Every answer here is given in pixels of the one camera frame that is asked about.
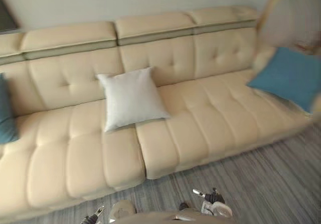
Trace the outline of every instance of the sofa seat cushion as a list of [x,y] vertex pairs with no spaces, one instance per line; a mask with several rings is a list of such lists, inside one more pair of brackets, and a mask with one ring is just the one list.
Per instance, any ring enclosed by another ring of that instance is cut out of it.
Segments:
[[170,119],[136,124],[148,179],[203,165],[301,130],[311,118],[246,83],[243,70],[159,87]]
[[134,126],[105,133],[104,124],[105,100],[17,118],[21,138],[0,147],[0,220],[142,183]]

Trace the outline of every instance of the tufted button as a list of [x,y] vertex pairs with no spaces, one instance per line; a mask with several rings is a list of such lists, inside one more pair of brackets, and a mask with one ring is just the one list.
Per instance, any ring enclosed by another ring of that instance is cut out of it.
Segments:
[[217,58],[217,49],[214,50],[214,53],[212,55],[212,58]]

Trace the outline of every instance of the sofa cushion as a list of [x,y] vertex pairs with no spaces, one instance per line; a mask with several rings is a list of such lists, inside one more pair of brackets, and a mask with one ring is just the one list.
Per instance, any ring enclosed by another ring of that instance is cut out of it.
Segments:
[[18,141],[0,148],[0,219],[64,208],[142,183],[134,126],[103,131],[99,100],[17,118]]
[[293,101],[310,113],[317,94],[321,92],[321,61],[280,47],[248,86]]
[[18,132],[4,74],[0,73],[0,144],[16,141]]
[[170,119],[136,124],[148,179],[268,144],[306,126],[298,109],[246,86],[252,70],[158,88]]
[[98,74],[107,99],[105,131],[170,117],[151,78],[151,71],[149,67],[114,77]]

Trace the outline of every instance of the striped rug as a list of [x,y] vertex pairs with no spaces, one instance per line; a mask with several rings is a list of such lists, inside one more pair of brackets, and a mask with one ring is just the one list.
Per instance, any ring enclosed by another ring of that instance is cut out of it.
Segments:
[[15,224],[78,224],[106,206],[129,199],[138,212],[176,210],[182,201],[201,208],[192,189],[217,187],[241,224],[321,223],[321,125],[257,150],[196,167],[75,207]]

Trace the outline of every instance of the beige leather sofa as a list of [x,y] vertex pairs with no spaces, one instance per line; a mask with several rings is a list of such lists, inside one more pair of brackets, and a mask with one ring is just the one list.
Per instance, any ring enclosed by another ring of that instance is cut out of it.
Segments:
[[[0,145],[0,223],[292,135],[317,119],[246,87],[274,53],[256,11],[220,7],[0,36],[20,139]],[[167,120],[104,133],[96,75],[154,66]]]

